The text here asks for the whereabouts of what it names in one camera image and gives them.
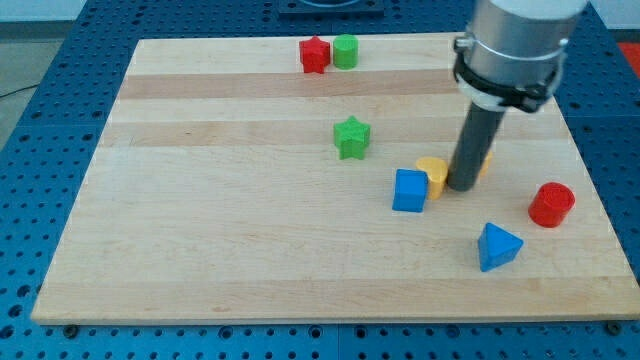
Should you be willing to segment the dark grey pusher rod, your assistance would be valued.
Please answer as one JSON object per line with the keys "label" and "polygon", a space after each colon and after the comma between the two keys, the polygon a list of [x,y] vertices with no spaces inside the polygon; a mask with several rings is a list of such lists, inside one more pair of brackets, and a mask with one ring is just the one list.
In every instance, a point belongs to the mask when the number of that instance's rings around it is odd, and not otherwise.
{"label": "dark grey pusher rod", "polygon": [[449,165],[451,189],[466,192],[474,187],[504,115],[471,104]]}

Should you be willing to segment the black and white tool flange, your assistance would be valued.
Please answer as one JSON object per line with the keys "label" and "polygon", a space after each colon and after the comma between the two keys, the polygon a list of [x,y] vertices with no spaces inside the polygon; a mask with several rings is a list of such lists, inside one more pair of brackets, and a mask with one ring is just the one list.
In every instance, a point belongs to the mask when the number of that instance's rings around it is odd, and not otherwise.
{"label": "black and white tool flange", "polygon": [[526,86],[503,85],[487,80],[476,74],[463,58],[456,59],[453,75],[459,90],[484,110],[504,112],[513,107],[526,113],[535,113],[559,87],[563,75],[562,61],[546,78]]}

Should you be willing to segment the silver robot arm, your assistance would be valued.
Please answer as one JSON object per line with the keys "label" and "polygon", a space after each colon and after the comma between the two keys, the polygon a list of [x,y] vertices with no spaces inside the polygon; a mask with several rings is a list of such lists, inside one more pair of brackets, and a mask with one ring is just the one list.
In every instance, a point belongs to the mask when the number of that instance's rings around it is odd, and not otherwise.
{"label": "silver robot arm", "polygon": [[447,184],[475,185],[506,111],[535,113],[561,83],[566,48],[586,0],[477,0],[454,39],[454,79],[470,99]]}

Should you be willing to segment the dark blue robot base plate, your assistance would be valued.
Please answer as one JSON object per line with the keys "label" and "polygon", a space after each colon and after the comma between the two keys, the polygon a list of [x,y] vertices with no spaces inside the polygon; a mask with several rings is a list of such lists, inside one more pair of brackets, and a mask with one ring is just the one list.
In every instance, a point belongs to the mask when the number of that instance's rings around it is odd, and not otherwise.
{"label": "dark blue robot base plate", "polygon": [[383,0],[277,0],[280,16],[333,16],[384,14]]}

